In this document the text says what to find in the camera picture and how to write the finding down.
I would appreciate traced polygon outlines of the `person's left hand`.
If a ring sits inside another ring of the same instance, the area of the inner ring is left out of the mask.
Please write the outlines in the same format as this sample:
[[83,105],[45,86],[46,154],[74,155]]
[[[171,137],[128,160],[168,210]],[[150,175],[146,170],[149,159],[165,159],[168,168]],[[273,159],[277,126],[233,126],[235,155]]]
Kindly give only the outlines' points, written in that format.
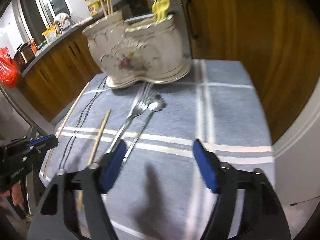
[[10,190],[2,192],[0,194],[1,197],[12,197],[12,202],[15,206],[22,206],[24,199],[22,196],[22,190],[21,190],[21,184],[20,181],[18,181],[16,184],[14,184]]

